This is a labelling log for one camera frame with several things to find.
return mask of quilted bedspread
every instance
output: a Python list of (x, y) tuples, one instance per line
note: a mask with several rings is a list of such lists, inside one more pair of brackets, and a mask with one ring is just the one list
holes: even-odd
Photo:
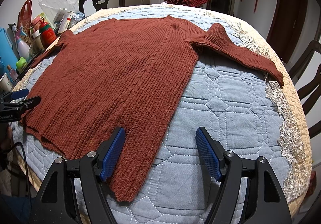
[[(187, 19), (204, 30), (218, 22), (224, 26), (234, 44), (242, 45), (241, 39), (235, 36), (235, 31), (224, 19), (201, 16), (188, 8), (180, 11), (165, 5), (128, 9), (89, 20), (74, 33), (114, 17), (155, 18), (166, 15)], [(51, 56), (43, 60), (32, 71), (26, 88), (32, 88), (54, 58)], [(283, 187), (292, 167), (282, 155), (278, 143), (284, 119), (278, 113), (276, 104), (266, 97), (266, 88), (262, 72), (247, 69), (204, 50), (140, 192), (128, 204), (119, 204), (112, 196), (107, 196), (117, 222), (204, 223), (219, 184), (211, 179), (199, 158), (195, 132), (200, 126), (204, 126), (211, 137), (220, 141), (226, 150), (232, 150), (240, 157), (256, 159), (265, 156)], [(28, 165), (43, 180), (53, 160), (59, 155), (43, 148), (32, 135), (24, 134), (18, 122), (12, 123), (11, 127), (14, 141), (24, 143)], [(80, 209), (86, 212), (79, 179), (75, 180), (75, 187)], [(246, 179), (242, 179), (232, 223), (240, 220), (245, 190)]]

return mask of toiletries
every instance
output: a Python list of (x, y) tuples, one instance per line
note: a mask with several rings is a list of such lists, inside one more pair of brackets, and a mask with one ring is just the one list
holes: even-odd
[(58, 34), (61, 34), (68, 29), (68, 26), (72, 17), (73, 17), (73, 11), (68, 12), (64, 15), (64, 18), (62, 19), (62, 22), (58, 30)]
[(33, 33), (39, 30), (41, 20), (42, 20), (42, 18), (37, 16), (31, 21), (31, 25), (33, 26)]
[(24, 70), (24, 68), (27, 66), (27, 60), (23, 57), (20, 57), (19, 61), (16, 62), (17, 70), (19, 74), (21, 74)]
[(12, 80), (13, 81), (17, 80), (17, 77), (18, 77), (17, 72), (13, 68), (11, 68), (10, 65), (7, 65), (7, 69), (9, 70), (9, 75), (11, 76)]
[(18, 46), (18, 53), (21, 57), (24, 57), (26, 60), (29, 59), (29, 49), (28, 44), (20, 38), (20, 34), (26, 35), (21, 28), (17, 31), (15, 38)]
[(33, 45), (38, 48), (38, 50), (44, 50), (42, 45), (39, 30), (33, 33)]
[[(18, 32), (16, 23), (9, 24), (9, 27), (11, 28), (12, 33), (13, 33), (13, 37), (15, 38), (16, 37), (16, 33)], [(18, 46), (17, 46), (16, 40), (14, 41), (14, 44), (16, 46), (16, 50), (18, 51)]]
[(39, 26), (39, 33), (44, 48), (47, 48), (57, 38), (49, 23), (43, 20), (41, 22), (41, 25)]

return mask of lace trim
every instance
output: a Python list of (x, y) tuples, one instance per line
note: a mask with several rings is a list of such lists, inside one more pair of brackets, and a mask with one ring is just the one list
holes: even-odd
[[(259, 47), (249, 33), (242, 30), (240, 23), (226, 22), (234, 31), (233, 35), (242, 41), (242, 46), (271, 60), (269, 50)], [(266, 98), (275, 103), (278, 114), (283, 118), (280, 126), (280, 138), (277, 142), (281, 147), (282, 156), (286, 157), (290, 164), (288, 175), (283, 182), (283, 193), (289, 203), (304, 194), (309, 186), (304, 144), (291, 107), (278, 82), (267, 79), (265, 90)]]

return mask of white bottle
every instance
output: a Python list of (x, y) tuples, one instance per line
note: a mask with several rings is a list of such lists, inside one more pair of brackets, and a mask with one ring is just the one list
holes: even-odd
[(24, 59), (26, 59), (28, 61), (30, 47), (28, 46), (28, 44), (25, 41), (23, 41), (19, 37), (19, 35), (20, 35), (20, 32), (18, 30), (18, 33), (16, 33), (16, 42), (17, 42), (17, 46), (18, 46), (18, 53), (19, 53), (20, 57), (23, 57)]

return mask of blue container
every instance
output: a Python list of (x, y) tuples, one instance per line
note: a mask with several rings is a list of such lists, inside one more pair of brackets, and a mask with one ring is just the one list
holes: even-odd
[(0, 75), (3, 75), (8, 69), (4, 69), (4, 64), (0, 61)]
[(18, 59), (13, 52), (13, 45), (8, 37), (6, 30), (0, 27), (0, 56), (1, 62), (4, 65), (4, 71), (9, 73), (7, 65), (10, 65), (14, 70), (17, 68), (16, 62)]

